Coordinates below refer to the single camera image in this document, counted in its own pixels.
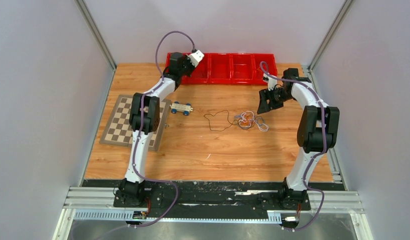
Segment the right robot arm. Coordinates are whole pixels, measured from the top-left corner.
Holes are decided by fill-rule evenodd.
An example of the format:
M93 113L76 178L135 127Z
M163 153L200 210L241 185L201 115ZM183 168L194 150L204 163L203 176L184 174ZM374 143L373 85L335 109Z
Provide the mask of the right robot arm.
M258 114L279 109L288 100L296 100L303 110L296 137L299 153L278 193L280 206L290 209L305 201L309 178L316 164L335 146L340 110L325 103L314 90L311 80L300 77L296 68L285 70L281 79L265 70L263 81L268 86L259 91ZM282 86L276 86L278 81L282 81Z

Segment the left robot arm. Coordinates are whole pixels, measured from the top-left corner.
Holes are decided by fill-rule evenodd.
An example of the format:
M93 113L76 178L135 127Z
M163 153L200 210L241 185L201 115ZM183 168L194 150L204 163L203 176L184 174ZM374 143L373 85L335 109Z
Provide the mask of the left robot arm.
M151 89L144 93L135 93L132 98L129 123L132 129L132 148L124 179L116 192L116 199L133 207L145 203L144 176L148 147L153 132L160 123L160 103L181 85L184 76L191 76L204 60L204 53L193 50L190 54L173 52L169 65L160 70L161 78Z

